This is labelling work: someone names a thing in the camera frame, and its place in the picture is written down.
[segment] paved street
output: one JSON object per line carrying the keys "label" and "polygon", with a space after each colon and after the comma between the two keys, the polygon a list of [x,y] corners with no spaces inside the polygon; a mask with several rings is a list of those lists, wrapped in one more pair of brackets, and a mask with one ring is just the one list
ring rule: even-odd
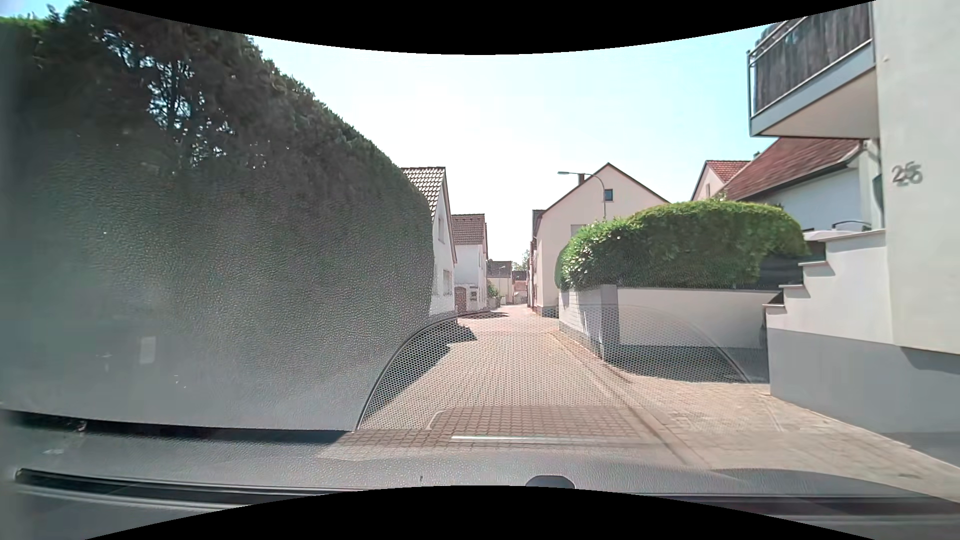
{"label": "paved street", "polygon": [[629,373],[526,307],[459,324],[413,343],[361,429],[327,456],[553,442],[651,463],[837,475],[960,501],[957,467],[773,398],[769,384]]}

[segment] tall hedge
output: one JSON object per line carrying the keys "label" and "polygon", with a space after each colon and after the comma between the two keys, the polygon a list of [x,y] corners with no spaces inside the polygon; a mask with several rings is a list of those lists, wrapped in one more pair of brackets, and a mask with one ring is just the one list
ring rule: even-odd
{"label": "tall hedge", "polygon": [[583,227],[561,252],[556,279],[561,290],[742,288],[756,283],[767,257],[805,253],[800,224],[782,209],[695,201]]}
{"label": "tall hedge", "polygon": [[[369,392],[429,311],[430,209],[403,172],[240,34],[76,2],[0,40],[16,361],[69,377],[122,320],[178,336],[200,364],[178,377],[242,387],[254,427],[352,428],[318,384]],[[274,411],[276,391],[315,403]]]}

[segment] windshield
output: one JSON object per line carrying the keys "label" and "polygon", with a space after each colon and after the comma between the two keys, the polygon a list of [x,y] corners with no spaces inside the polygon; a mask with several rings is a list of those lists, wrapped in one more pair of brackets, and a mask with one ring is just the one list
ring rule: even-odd
{"label": "windshield", "polygon": [[8,9],[7,464],[960,502],[957,66],[889,10],[470,57]]}

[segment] sidewalk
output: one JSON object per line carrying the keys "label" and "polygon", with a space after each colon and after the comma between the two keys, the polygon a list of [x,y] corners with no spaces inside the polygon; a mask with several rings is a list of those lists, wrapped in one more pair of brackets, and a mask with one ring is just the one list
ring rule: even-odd
{"label": "sidewalk", "polygon": [[960,468],[770,396],[770,385],[687,382],[618,370],[555,337],[624,401],[642,407],[710,469],[768,468],[862,479],[960,502]]}

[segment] green shrub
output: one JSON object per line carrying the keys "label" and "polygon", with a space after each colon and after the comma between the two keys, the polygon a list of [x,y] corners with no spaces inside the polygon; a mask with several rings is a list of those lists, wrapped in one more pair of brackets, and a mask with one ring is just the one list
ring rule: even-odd
{"label": "green shrub", "polygon": [[757,282],[767,257],[806,251],[800,224],[776,207],[719,200],[662,205],[583,227],[557,261],[557,286],[741,288]]}

